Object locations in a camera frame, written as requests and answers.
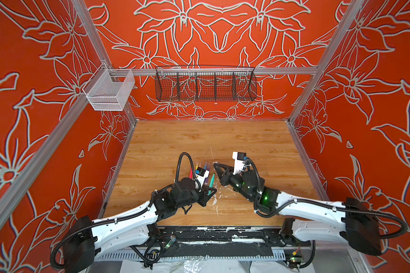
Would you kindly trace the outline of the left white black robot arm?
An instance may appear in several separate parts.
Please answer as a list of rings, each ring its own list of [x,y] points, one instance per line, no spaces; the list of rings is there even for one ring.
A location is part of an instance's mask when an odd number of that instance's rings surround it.
[[[205,207],[216,188],[205,184],[207,171],[195,170],[191,156],[178,158],[174,183],[152,192],[150,200],[118,215],[91,220],[78,219],[50,254],[50,265],[66,273],[79,273],[101,256],[130,247],[145,267],[159,262],[175,240],[160,235],[157,223],[176,214],[188,213],[193,204]]]

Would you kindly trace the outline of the green marker pen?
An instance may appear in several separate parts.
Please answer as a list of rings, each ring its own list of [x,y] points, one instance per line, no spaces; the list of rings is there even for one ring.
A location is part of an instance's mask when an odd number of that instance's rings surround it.
[[[208,183],[208,186],[209,186],[210,188],[213,187],[214,179],[215,179],[215,174],[212,175],[211,180],[210,180],[210,182]]]

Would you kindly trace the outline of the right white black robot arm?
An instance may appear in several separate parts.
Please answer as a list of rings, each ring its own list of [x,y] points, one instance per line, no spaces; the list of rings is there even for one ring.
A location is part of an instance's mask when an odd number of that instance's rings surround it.
[[[360,201],[305,199],[265,186],[252,159],[235,158],[233,166],[214,163],[223,186],[231,186],[253,204],[262,218],[285,216],[280,234],[290,243],[330,241],[347,243],[371,256],[382,254],[382,240],[405,234],[407,223],[395,215],[367,209]]]

